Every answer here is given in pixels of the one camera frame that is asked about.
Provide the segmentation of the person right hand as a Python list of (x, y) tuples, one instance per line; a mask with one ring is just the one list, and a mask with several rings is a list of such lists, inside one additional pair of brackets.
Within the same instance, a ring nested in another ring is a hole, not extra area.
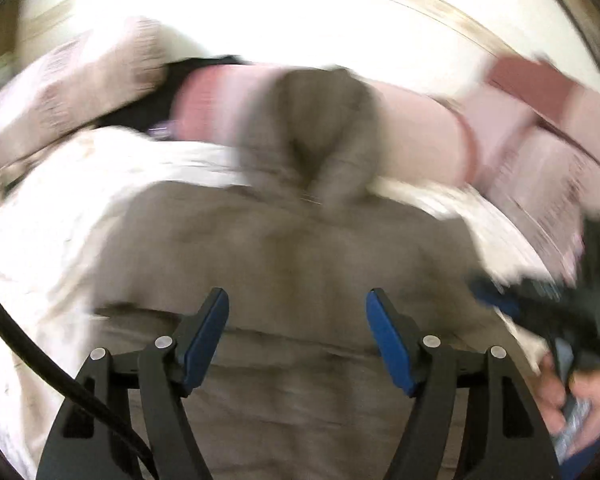
[(574, 372), (565, 385), (547, 352), (530, 388), (548, 432), (559, 441), (562, 462), (600, 437), (600, 370)]

